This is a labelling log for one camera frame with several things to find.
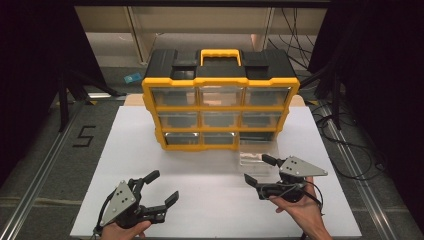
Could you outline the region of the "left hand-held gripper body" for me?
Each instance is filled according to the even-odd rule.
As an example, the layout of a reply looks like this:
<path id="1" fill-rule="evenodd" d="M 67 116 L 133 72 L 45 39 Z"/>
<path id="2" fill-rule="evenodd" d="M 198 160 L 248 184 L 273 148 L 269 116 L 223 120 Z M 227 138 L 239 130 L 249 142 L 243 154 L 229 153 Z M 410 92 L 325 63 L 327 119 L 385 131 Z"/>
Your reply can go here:
<path id="1" fill-rule="evenodd" d="M 151 224 L 165 222 L 166 206 L 145 207 L 140 204 L 141 190 L 151 180 L 139 178 L 121 181 L 106 198 L 99 213 L 99 229 L 116 223 L 123 229 L 129 229 L 143 221 Z"/>

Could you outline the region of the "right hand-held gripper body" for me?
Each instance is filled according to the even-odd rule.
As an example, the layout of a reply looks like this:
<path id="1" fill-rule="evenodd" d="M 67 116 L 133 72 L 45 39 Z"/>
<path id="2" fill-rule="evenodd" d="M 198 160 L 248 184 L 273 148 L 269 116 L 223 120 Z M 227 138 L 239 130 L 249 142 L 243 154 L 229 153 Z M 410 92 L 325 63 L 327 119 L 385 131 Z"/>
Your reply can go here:
<path id="1" fill-rule="evenodd" d="M 260 200 L 270 196 L 282 197 L 288 202 L 296 203 L 305 195 L 306 178 L 327 176 L 328 172 L 298 157 L 289 156 L 279 169 L 280 180 L 276 183 L 260 183 L 263 187 L 256 189 Z"/>

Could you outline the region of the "clear plastic drawer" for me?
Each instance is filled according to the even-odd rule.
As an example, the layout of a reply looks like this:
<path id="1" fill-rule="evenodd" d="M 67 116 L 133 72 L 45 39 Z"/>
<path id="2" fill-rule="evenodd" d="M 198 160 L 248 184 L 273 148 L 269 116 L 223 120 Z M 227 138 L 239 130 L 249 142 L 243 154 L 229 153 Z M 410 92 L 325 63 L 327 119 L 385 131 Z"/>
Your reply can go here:
<path id="1" fill-rule="evenodd" d="M 203 124 L 208 127 L 232 127 L 236 125 L 239 113 L 233 111 L 205 111 Z"/>
<path id="2" fill-rule="evenodd" d="M 275 127 L 280 119 L 278 112 L 244 112 L 242 125 L 245 127 Z"/>
<path id="3" fill-rule="evenodd" d="M 196 105 L 196 90 L 194 88 L 153 88 L 151 92 L 157 106 Z"/>
<path id="4" fill-rule="evenodd" d="M 208 86 L 199 89 L 204 106 L 237 106 L 241 101 L 242 89 L 234 86 Z"/>
<path id="5" fill-rule="evenodd" d="M 161 125 L 166 128 L 190 128 L 197 126 L 196 112 L 159 112 Z"/>
<path id="6" fill-rule="evenodd" d="M 203 134 L 206 145 L 232 145 L 235 134 L 232 132 L 206 132 Z"/>
<path id="7" fill-rule="evenodd" d="M 168 145 L 197 145 L 199 134 L 196 132 L 167 132 L 164 134 Z"/>
<path id="8" fill-rule="evenodd" d="M 245 104 L 249 106 L 279 106 L 282 105 L 289 93 L 289 88 L 248 88 Z"/>
<path id="9" fill-rule="evenodd" d="M 240 169 L 247 174 L 268 175 L 274 167 L 262 160 L 262 155 L 279 157 L 276 141 L 241 141 L 239 146 Z"/>

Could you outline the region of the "yellow black drawer cabinet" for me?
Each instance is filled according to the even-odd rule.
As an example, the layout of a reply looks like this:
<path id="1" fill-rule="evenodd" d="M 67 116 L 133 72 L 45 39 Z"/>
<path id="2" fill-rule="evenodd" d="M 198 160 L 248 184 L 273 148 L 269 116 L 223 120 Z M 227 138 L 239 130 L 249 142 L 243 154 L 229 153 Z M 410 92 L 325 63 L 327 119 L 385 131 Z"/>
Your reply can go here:
<path id="1" fill-rule="evenodd" d="M 241 101 L 237 106 L 204 106 L 199 89 L 208 86 L 234 86 L 242 89 Z M 151 90 L 153 88 L 194 88 L 195 106 L 157 106 Z M 285 102 L 279 106 L 249 106 L 245 104 L 248 88 L 289 88 Z M 155 137 L 165 150 L 201 151 L 212 149 L 238 150 L 241 141 L 275 141 L 283 130 L 289 114 L 289 104 L 297 94 L 300 81 L 285 51 L 278 49 L 248 52 L 238 49 L 202 49 L 180 52 L 174 49 L 157 49 L 150 58 L 142 80 L 143 100 L 155 124 Z M 238 120 L 232 127 L 208 127 L 203 124 L 205 111 L 238 112 Z M 197 126 L 190 128 L 166 128 L 161 125 L 159 112 L 196 112 Z M 278 112 L 280 119 L 275 127 L 245 127 L 242 125 L 244 112 Z M 168 145 L 167 132 L 196 132 L 197 145 Z M 206 132 L 232 132 L 232 145 L 206 145 Z"/>

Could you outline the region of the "person's left hand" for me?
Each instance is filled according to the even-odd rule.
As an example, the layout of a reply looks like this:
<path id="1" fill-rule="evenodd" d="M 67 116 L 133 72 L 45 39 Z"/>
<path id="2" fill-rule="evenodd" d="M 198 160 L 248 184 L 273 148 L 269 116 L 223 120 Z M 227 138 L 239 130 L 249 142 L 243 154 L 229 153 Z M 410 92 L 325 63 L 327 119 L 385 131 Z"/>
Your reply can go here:
<path id="1" fill-rule="evenodd" d="M 116 223 L 112 223 L 104 227 L 101 240 L 133 240 L 135 237 L 144 238 L 145 231 L 150 226 L 150 221 L 142 221 L 131 228 L 124 229 Z"/>

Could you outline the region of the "person's right hand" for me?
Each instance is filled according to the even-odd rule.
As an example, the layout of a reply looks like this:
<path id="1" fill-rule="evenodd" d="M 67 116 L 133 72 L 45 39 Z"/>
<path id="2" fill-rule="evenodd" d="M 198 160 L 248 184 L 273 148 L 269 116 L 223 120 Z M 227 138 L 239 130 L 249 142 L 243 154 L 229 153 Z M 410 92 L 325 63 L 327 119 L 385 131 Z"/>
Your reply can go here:
<path id="1" fill-rule="evenodd" d="M 312 236 L 323 229 L 319 205 L 307 195 L 296 203 L 278 196 L 270 196 L 269 200 L 277 206 L 277 213 L 286 211 L 307 235 Z"/>

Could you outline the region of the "black metal stand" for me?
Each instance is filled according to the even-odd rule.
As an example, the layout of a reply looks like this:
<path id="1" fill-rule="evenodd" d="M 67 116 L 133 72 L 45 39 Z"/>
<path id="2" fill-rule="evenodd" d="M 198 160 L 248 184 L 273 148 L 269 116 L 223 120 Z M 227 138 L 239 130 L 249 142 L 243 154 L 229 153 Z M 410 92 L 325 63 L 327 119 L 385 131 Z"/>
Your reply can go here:
<path id="1" fill-rule="evenodd" d="M 327 63 L 322 69 L 313 73 L 311 76 L 307 77 L 304 80 L 300 81 L 300 88 L 303 89 L 307 85 L 319 81 L 317 89 L 315 90 L 315 95 L 318 99 L 325 98 L 328 94 L 331 95 L 332 105 L 332 121 L 335 124 L 338 130 L 341 129 L 340 126 L 340 88 L 341 82 L 338 80 L 337 75 L 337 64 L 334 61 Z"/>
<path id="2" fill-rule="evenodd" d="M 71 68 L 65 68 L 58 77 L 58 96 L 60 106 L 60 128 L 63 132 L 69 122 L 69 108 L 67 92 L 77 101 L 86 101 L 89 98 L 88 92 L 85 90 L 85 85 L 91 85 L 101 90 L 112 97 L 123 97 L 126 93 L 116 91 L 110 88 L 106 83 L 91 78 L 87 74 L 79 72 Z"/>

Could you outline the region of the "dark curtain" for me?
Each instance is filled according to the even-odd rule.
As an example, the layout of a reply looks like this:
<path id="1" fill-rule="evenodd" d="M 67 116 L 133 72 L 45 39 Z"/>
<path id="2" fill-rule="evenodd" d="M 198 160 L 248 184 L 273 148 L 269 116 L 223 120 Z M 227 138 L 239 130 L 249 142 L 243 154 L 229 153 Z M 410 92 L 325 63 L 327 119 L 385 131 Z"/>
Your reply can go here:
<path id="1" fill-rule="evenodd" d="M 27 152 L 69 71 L 102 72 L 74 6 L 0 0 L 0 186 Z"/>
<path id="2" fill-rule="evenodd" d="M 424 0 L 330 0 L 309 70 L 330 60 L 360 11 L 337 75 L 359 122 L 387 159 L 394 184 L 424 234 Z"/>

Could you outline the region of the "aluminium floor rail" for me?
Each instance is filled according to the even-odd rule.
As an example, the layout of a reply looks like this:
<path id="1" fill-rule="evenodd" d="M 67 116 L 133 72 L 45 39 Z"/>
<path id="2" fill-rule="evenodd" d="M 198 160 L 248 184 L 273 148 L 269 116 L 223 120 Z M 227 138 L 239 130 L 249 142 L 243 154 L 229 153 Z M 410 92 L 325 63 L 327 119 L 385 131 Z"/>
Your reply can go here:
<path id="1" fill-rule="evenodd" d="M 360 165 L 352 152 L 352 148 L 347 144 L 342 132 L 333 123 L 330 108 L 324 106 L 321 112 L 325 117 L 329 117 L 327 124 L 330 137 L 335 140 L 349 173 L 354 176 L 357 189 L 380 237 L 383 240 L 398 240 L 398 236 L 391 226 L 389 218 L 370 187 L 368 178 L 361 172 Z"/>
<path id="2" fill-rule="evenodd" d="M 21 230 L 37 196 L 39 195 L 51 169 L 53 168 L 58 155 L 60 154 L 64 142 L 67 140 L 70 129 L 83 108 L 83 102 L 76 102 L 70 111 L 68 122 L 61 128 L 56 135 L 47 155 L 43 159 L 40 167 L 37 169 L 33 180 L 26 189 L 24 195 L 16 203 L 13 214 L 4 225 L 4 229 L 0 232 L 0 240 L 15 240 Z"/>

